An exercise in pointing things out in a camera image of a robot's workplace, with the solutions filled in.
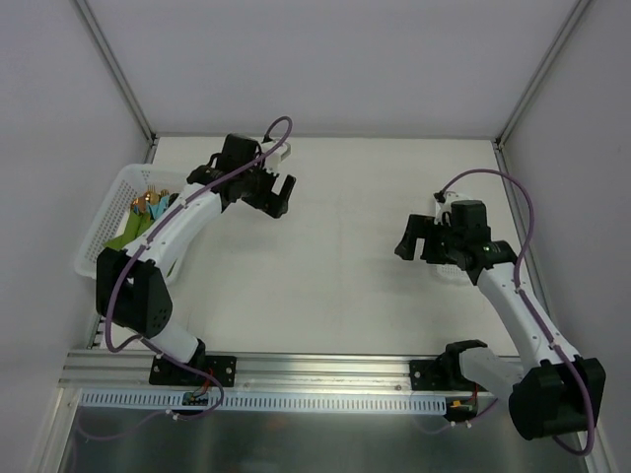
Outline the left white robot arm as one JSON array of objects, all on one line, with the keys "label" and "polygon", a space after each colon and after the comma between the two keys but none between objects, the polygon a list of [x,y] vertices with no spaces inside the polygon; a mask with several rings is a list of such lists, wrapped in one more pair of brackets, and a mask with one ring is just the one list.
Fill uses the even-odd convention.
[{"label": "left white robot arm", "polygon": [[167,278],[191,242],[230,205],[239,201],[278,219],[288,210],[296,179],[273,187],[291,154],[286,138],[262,141],[230,134],[208,164],[194,169],[175,200],[157,221],[121,249],[106,247],[97,259],[96,307],[105,319],[105,344],[113,326],[132,333],[155,354],[155,383],[167,386],[217,384],[204,342],[179,325]]}]

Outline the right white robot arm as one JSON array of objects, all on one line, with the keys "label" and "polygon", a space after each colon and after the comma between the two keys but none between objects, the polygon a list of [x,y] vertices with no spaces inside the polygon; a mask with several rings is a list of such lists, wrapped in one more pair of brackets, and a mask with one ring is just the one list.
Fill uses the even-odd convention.
[{"label": "right white robot arm", "polygon": [[527,440],[591,434],[606,378],[602,364],[582,357],[555,327],[521,279],[511,246],[491,237],[485,205],[457,200],[446,208],[438,217],[410,215],[394,253],[463,271],[496,310],[521,363],[501,360],[482,341],[465,340],[447,345],[412,379],[453,390],[469,384],[486,389],[507,404]]}]

